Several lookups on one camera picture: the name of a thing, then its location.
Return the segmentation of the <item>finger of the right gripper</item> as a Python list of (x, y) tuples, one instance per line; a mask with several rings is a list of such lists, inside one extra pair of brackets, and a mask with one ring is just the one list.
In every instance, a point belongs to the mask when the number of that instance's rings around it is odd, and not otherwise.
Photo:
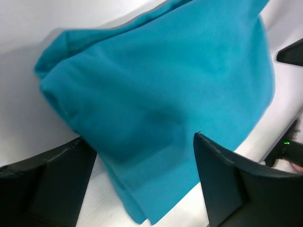
[(295, 66), (303, 66), (303, 39), (285, 47), (277, 53), (276, 60)]

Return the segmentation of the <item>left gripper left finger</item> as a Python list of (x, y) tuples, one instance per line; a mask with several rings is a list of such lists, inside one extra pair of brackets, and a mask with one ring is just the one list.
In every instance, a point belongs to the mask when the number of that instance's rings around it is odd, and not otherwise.
[(74, 227), (97, 153), (82, 138), (0, 168), (2, 227)]

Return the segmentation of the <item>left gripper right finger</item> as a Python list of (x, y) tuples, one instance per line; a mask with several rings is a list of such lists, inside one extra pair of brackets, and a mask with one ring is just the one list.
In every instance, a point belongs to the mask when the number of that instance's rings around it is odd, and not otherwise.
[(301, 175), (261, 165), (200, 133), (193, 147), (209, 226), (302, 226)]

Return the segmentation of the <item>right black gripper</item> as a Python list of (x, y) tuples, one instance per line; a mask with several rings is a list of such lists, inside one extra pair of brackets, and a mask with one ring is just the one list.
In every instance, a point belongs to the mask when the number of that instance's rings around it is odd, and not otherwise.
[(273, 167), (278, 159), (283, 159), (296, 166), (303, 166), (303, 144), (295, 141), (295, 136), (300, 132), (298, 125), (299, 119), (296, 119), (277, 144), (271, 149), (265, 157), (265, 165)]

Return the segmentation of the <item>dark teal t shirt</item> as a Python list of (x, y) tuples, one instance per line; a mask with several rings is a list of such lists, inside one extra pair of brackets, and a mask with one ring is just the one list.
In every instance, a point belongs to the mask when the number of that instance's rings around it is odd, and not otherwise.
[(40, 89), (101, 157), (127, 214), (156, 224), (199, 183), (193, 136), (235, 150), (271, 103), (265, 0), (168, 0), (109, 30), (67, 30)]

